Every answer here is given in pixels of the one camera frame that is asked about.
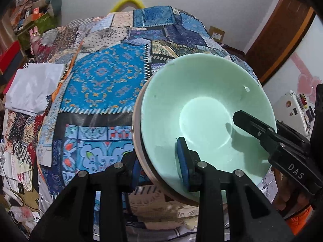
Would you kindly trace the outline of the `person right hand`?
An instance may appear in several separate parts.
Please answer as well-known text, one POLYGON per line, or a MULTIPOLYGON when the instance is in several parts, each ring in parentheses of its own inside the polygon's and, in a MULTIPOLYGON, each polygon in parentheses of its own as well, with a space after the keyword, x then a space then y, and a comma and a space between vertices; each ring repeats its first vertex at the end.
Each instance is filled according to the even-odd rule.
MULTIPOLYGON (((290 200, 291 195, 294 193, 295 185, 286 176, 279 172, 276 168, 271 167, 272 172, 275 176, 275 181, 277 183, 278 191, 273 200, 273 206, 277 210, 284 210, 286 208, 286 203, 290 200)), ((300 193, 297 198, 297 202, 294 204, 293 208, 289 211, 289 214, 294 214, 303 208, 307 207, 309 204, 309 196, 305 193, 300 193)))

